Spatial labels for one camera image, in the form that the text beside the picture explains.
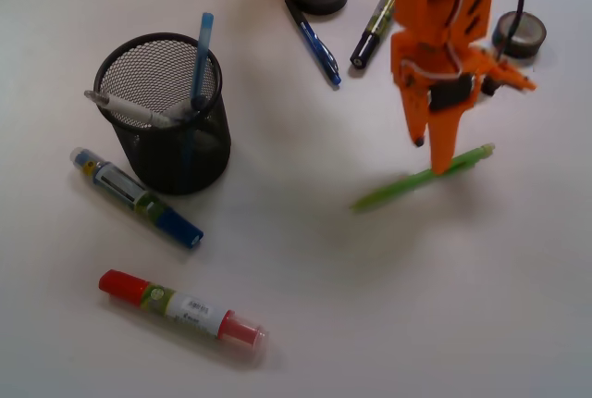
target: white wire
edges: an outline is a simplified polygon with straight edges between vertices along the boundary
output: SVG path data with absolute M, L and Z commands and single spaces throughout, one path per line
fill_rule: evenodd
M 450 21 L 450 26 L 454 25 L 454 22 L 458 19 L 459 15 L 461 14 L 462 8 L 463 8 L 463 0 L 459 0 L 459 3 L 456 7 L 456 12 L 454 13 L 454 16 L 452 16 L 452 20 Z M 463 63 L 459 59 L 458 55 L 456 54 L 456 51 L 454 51 L 454 45 L 452 45 L 452 42 L 450 40 L 448 40 L 446 42 L 446 47 L 448 48 L 450 58 L 454 62 L 454 66 L 456 68 L 455 73 L 429 72 L 429 71 L 426 71 L 425 69 L 420 68 L 415 62 L 413 62 L 412 60 L 410 60 L 408 58 L 404 58 L 401 61 L 401 67 L 402 68 L 403 67 L 413 68 L 413 70 L 417 74 L 425 77 L 426 79 L 430 79 L 432 81 L 455 81 L 456 79 L 461 77 L 463 74 Z

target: green pencil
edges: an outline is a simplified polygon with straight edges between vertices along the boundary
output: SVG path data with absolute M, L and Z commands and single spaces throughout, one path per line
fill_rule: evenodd
M 450 174 L 474 167 L 475 164 L 480 160 L 490 157 L 493 154 L 494 149 L 495 145 L 490 143 L 488 145 L 480 146 L 479 148 L 469 151 L 468 153 L 464 153 L 463 155 L 454 157 L 454 159 L 452 159 L 452 165 L 450 166 L 450 169 L 440 177 L 449 176 Z M 380 188 L 375 192 L 368 194 L 366 197 L 363 197 L 358 202 L 353 204 L 351 209 L 359 212 L 367 208 L 377 206 L 378 204 L 385 204 L 386 202 L 404 193 L 413 191 L 421 185 L 425 185 L 437 178 L 438 176 L 434 174 L 431 169 L 427 169 L 426 171 L 422 171 L 421 173 L 417 173 L 412 176 L 407 176 L 402 180 L 398 180 L 386 187 Z

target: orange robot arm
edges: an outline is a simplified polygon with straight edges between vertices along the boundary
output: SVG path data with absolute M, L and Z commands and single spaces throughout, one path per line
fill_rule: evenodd
M 461 117 L 475 106 L 485 78 L 517 89 L 535 85 L 506 62 L 470 44 L 487 35 L 492 0 L 397 0 L 391 67 L 412 141 L 429 129 L 432 169 L 450 168 Z

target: pen holder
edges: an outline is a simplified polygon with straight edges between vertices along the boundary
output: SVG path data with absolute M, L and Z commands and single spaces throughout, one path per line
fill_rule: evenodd
M 94 90 L 156 113 L 191 92 L 197 41 L 174 33 L 148 34 L 121 45 L 99 68 Z M 138 177 L 167 194 L 195 193 L 226 169 L 230 133 L 222 100 L 222 71 L 210 51 L 201 96 L 207 103 L 195 117 L 158 129 L 118 113 L 99 110 L 111 122 Z

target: red highlighter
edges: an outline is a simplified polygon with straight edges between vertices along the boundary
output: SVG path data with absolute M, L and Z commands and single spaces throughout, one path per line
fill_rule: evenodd
M 263 327 L 237 317 L 232 310 L 212 307 L 188 294 L 116 270 L 103 275 L 99 289 L 204 335 L 236 343 L 254 352 L 265 347 L 267 332 Z

